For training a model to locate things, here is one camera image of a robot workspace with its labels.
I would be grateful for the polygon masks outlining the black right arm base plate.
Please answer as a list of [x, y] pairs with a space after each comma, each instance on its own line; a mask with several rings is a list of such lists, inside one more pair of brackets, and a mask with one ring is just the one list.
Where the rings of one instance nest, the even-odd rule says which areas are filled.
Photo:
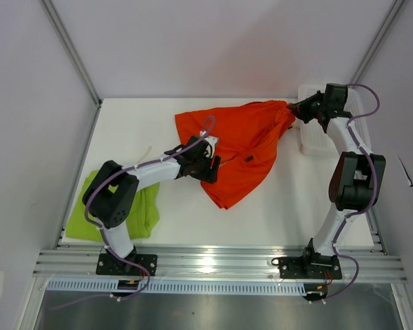
[[283, 256], [271, 260], [283, 279], [342, 279], [341, 266], [336, 256]]

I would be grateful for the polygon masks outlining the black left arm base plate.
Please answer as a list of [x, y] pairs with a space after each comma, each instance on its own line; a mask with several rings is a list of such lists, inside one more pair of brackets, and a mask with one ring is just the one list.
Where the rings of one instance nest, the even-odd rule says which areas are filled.
[[96, 264], [96, 274], [104, 276], [150, 276], [156, 275], [157, 254], [139, 254], [136, 248], [130, 252], [125, 261], [116, 258], [108, 249], [101, 252]]

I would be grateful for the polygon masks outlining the orange shorts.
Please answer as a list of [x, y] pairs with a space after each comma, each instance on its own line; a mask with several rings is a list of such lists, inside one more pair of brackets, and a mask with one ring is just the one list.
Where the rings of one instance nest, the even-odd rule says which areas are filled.
[[279, 139], [295, 121], [287, 106], [268, 100], [175, 115], [182, 143], [199, 133], [209, 116], [215, 118], [211, 135], [218, 138], [218, 178], [213, 184], [203, 181], [201, 187], [219, 208], [231, 208], [266, 179], [277, 159]]

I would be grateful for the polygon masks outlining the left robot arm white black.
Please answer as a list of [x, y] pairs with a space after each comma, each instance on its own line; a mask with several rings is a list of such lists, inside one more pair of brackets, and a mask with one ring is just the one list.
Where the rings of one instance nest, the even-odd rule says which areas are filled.
[[113, 256], [111, 265], [119, 274], [130, 274], [136, 266], [126, 224], [136, 194], [154, 184], [187, 176], [215, 183], [221, 161], [215, 154], [218, 142], [217, 137], [203, 131], [200, 136], [191, 136], [187, 144], [148, 162], [129, 168], [113, 160], [102, 165], [83, 194], [84, 217], [100, 232], [106, 251]]

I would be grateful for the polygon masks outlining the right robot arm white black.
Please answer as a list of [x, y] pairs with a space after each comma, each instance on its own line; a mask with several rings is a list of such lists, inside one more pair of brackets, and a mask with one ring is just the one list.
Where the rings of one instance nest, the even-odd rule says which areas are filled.
[[347, 85], [328, 83], [324, 91], [287, 106], [305, 124], [318, 121], [339, 154], [328, 187], [330, 209], [298, 258], [301, 271], [311, 278], [339, 266], [337, 243], [351, 223], [377, 202], [386, 166], [384, 156], [373, 153], [357, 132], [358, 117], [346, 111], [348, 90]]

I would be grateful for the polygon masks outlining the lime green shorts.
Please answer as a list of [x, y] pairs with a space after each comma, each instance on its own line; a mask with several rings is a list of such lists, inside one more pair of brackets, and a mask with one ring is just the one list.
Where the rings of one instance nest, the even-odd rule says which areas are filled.
[[[81, 191], [65, 227], [65, 236], [69, 239], [103, 242], [97, 227], [86, 220], [85, 205], [82, 202], [83, 195], [97, 172], [96, 169], [91, 171], [81, 186]], [[130, 239], [148, 239], [151, 236], [152, 230], [160, 220], [156, 206], [158, 191], [159, 184], [154, 184], [136, 193], [125, 221]]]

